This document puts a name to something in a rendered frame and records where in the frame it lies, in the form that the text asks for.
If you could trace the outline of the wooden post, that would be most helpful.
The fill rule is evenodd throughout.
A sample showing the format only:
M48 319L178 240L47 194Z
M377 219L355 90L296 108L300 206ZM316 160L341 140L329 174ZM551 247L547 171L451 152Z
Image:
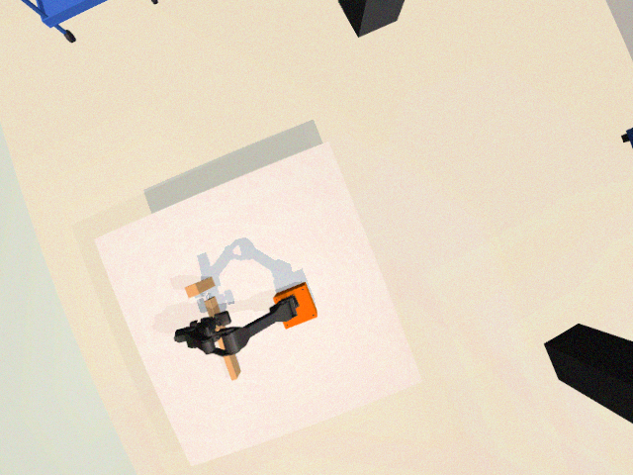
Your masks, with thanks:
M192 298L195 297L213 287L215 287L215 281L212 277L206 278L204 280L201 280L199 282L196 282L195 284L192 284L190 286L185 287L185 291L187 293L188 298Z

